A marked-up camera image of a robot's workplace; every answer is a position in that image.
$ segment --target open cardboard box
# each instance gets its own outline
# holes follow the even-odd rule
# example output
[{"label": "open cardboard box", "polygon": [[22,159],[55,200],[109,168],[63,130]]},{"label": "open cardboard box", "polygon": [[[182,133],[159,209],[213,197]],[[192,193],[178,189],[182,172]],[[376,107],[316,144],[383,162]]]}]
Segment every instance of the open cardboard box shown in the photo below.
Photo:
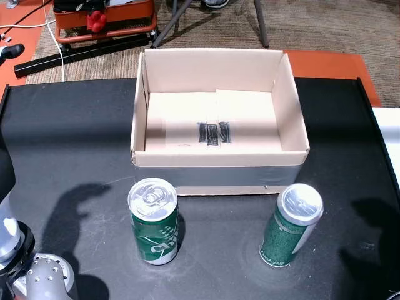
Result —
[{"label": "open cardboard box", "polygon": [[137,72],[135,178],[178,194],[280,193],[309,152],[289,58],[253,49],[149,49]]}]

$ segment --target can label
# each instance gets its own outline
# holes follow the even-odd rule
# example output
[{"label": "can label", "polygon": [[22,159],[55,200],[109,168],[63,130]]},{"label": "can label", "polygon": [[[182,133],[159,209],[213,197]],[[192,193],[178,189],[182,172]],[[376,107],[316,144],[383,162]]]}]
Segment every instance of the can label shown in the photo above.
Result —
[{"label": "can label", "polygon": [[259,248],[261,258],[276,267],[288,265],[304,244],[313,226],[299,226],[285,220],[279,209],[270,218]]},{"label": "can label", "polygon": [[178,246],[178,207],[167,218],[147,222],[132,216],[132,229],[142,259],[151,264],[166,264],[172,260]]}]

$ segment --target shoe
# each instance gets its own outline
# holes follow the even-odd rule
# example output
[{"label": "shoe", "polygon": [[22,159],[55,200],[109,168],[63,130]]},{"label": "shoe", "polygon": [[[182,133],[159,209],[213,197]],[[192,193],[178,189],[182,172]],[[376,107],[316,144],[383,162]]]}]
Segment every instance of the shoe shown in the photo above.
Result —
[{"label": "shoe", "polygon": [[223,8],[229,0],[201,0],[208,8]]}]

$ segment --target silver can top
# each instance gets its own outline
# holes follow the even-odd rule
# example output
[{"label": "silver can top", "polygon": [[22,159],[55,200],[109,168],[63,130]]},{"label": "silver can top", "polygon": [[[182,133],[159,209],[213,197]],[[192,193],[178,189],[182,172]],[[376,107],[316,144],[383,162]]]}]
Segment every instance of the silver can top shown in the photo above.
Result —
[{"label": "silver can top", "polygon": [[127,205],[131,213],[140,220],[157,222],[173,213],[178,205],[178,196],[168,181],[146,178],[131,188]]},{"label": "silver can top", "polygon": [[323,200],[319,193],[303,183],[288,186],[279,195],[277,206],[286,220],[300,226],[317,223],[324,212]]}]

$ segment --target beverage can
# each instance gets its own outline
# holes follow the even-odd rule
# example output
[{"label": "beverage can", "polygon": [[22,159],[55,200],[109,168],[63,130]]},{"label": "beverage can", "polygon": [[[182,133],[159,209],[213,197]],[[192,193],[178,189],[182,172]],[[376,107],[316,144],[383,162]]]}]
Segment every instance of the beverage can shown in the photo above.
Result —
[{"label": "beverage can", "polygon": [[324,212],[319,193],[303,183],[288,186],[277,199],[259,247],[261,258],[274,267],[287,266],[307,241]]},{"label": "beverage can", "polygon": [[178,196],[160,178],[137,182],[128,195],[132,229],[140,256],[149,264],[166,264],[178,250]]}]

